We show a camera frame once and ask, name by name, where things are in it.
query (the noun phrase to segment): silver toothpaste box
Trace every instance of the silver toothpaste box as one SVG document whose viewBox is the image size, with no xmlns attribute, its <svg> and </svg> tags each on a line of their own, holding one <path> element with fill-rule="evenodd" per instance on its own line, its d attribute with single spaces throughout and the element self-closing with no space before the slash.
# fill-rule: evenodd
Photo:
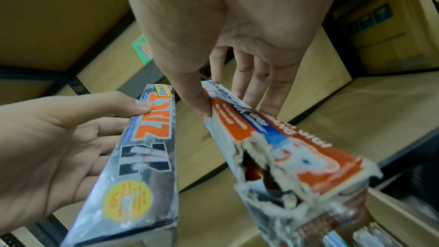
<svg viewBox="0 0 439 247">
<path fill-rule="evenodd" d="M 61 247 L 172 247 L 178 218 L 175 98 L 148 84 L 149 114 L 130 119 Z"/>
</svg>

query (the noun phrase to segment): damaged box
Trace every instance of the damaged box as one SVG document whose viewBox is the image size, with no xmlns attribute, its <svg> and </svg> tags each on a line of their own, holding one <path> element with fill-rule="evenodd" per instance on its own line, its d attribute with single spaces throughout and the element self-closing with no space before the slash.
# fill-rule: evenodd
<svg viewBox="0 0 439 247">
<path fill-rule="evenodd" d="M 237 179 L 235 190 L 272 247 L 307 246 L 367 213 L 377 165 L 258 113 L 222 85 L 203 81 L 205 124 Z"/>
<path fill-rule="evenodd" d="M 146 115 L 130 119 L 121 141 L 61 247 L 172 247 L 178 217 L 175 98 L 146 86 Z"/>
</svg>

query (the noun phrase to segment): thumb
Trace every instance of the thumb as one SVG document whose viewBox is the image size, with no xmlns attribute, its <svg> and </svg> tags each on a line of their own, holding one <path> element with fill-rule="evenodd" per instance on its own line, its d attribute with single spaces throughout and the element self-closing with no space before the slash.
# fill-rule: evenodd
<svg viewBox="0 0 439 247">
<path fill-rule="evenodd" d="M 118 91 L 77 97 L 45 97 L 29 102 L 36 102 L 33 105 L 35 112 L 43 117 L 49 116 L 50 121 L 57 121 L 54 124 L 66 128 L 108 115 L 131 117 L 149 113 L 152 109 L 150 102 L 128 97 Z"/>
</svg>

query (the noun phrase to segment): fingernail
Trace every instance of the fingernail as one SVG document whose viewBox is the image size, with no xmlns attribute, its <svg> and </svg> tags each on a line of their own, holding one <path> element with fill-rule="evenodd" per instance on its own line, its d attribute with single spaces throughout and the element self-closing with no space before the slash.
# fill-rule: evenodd
<svg viewBox="0 0 439 247">
<path fill-rule="evenodd" d="M 148 109 L 152 108 L 152 103 L 150 103 L 149 101 L 142 101 L 142 100 L 136 99 L 135 102 L 136 102 L 137 106 L 140 106 L 142 108 L 148 108 Z"/>
</svg>

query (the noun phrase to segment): hand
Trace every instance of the hand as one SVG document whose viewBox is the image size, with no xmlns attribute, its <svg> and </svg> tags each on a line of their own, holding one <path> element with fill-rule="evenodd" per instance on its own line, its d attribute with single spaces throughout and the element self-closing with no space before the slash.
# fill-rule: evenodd
<svg viewBox="0 0 439 247">
<path fill-rule="evenodd" d="M 300 61 L 332 0 L 129 0 L 157 66 L 180 97 L 211 114 L 198 70 L 210 56 L 221 82 L 225 53 L 237 68 L 232 91 L 252 107 L 279 113 Z"/>
<path fill-rule="evenodd" d="M 128 124 L 102 117 L 150 111 L 120 92 L 0 106 L 0 234 L 85 200 Z"/>
</svg>

